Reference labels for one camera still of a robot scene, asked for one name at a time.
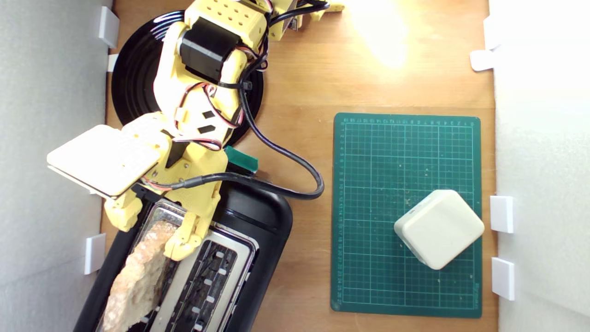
black circular base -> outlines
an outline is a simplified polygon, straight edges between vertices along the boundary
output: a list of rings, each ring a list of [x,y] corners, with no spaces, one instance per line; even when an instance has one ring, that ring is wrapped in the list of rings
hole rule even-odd
[[[184,11],[159,16],[141,26],[125,42],[113,69],[111,95],[119,120],[123,125],[138,117],[160,110],[153,93],[153,81],[158,72],[163,38],[168,28],[184,20]],[[248,78],[252,90],[246,93],[250,112],[258,115],[264,90],[263,74],[253,72]],[[248,123],[234,130],[227,145],[235,144],[247,131]]]

green tab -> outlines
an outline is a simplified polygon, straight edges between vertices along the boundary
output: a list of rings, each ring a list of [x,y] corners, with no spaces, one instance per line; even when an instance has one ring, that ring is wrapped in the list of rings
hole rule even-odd
[[[225,147],[225,154],[227,154],[228,162],[249,170],[252,173],[258,171],[258,159],[239,152],[231,146]]]

bread slice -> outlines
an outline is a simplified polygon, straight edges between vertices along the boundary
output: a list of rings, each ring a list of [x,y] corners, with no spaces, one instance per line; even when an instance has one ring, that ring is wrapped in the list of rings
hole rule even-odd
[[[168,222],[157,222],[127,257],[111,287],[104,310],[104,332],[125,332],[155,308],[166,265],[164,245],[175,230],[176,226]]]

white clip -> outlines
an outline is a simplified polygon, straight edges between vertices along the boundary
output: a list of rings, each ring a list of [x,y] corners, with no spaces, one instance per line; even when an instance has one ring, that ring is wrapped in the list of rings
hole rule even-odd
[[[471,60],[471,68],[475,71],[488,70],[494,67],[494,53],[492,51],[471,51],[469,58]]]
[[[486,50],[491,51],[502,44],[503,30],[500,28],[500,24],[491,15],[483,20],[483,38]]]
[[[117,62],[119,54],[109,54],[109,64],[107,66],[107,73],[112,73],[114,70],[114,64]]]
[[[100,10],[99,38],[110,48],[117,47],[119,39],[119,18],[108,7]]]
[[[106,241],[107,235],[105,233],[86,238],[86,262],[84,264],[84,274],[91,274],[103,266]]]
[[[510,196],[490,196],[491,229],[498,232],[514,233],[512,201]]]
[[[514,263],[498,257],[491,258],[491,291],[514,301]]]

white square object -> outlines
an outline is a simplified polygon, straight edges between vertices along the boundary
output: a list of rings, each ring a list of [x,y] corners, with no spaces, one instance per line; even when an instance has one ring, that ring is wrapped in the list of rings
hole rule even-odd
[[[502,43],[502,23],[491,15],[483,20],[483,36],[486,50],[493,50]]]
[[[490,50],[475,50],[469,53],[471,68],[475,71],[492,69],[494,67],[494,53]]]
[[[119,18],[105,6],[102,6],[100,10],[99,38],[110,48],[117,47]]]
[[[490,196],[491,229],[514,233],[512,201],[510,196]]]
[[[395,233],[431,269],[440,270],[483,234],[484,226],[454,190],[435,190],[394,224]]]
[[[104,198],[118,197],[160,153],[139,137],[97,125],[47,155],[49,168]]]
[[[117,59],[119,58],[119,54],[109,54],[109,62],[107,64],[107,73],[112,73],[114,70],[114,65],[117,63]]]
[[[514,301],[514,263],[498,257],[491,258],[491,291]]]
[[[84,264],[84,274],[91,274],[103,266],[106,239],[107,235],[105,233],[86,238],[86,263]]]

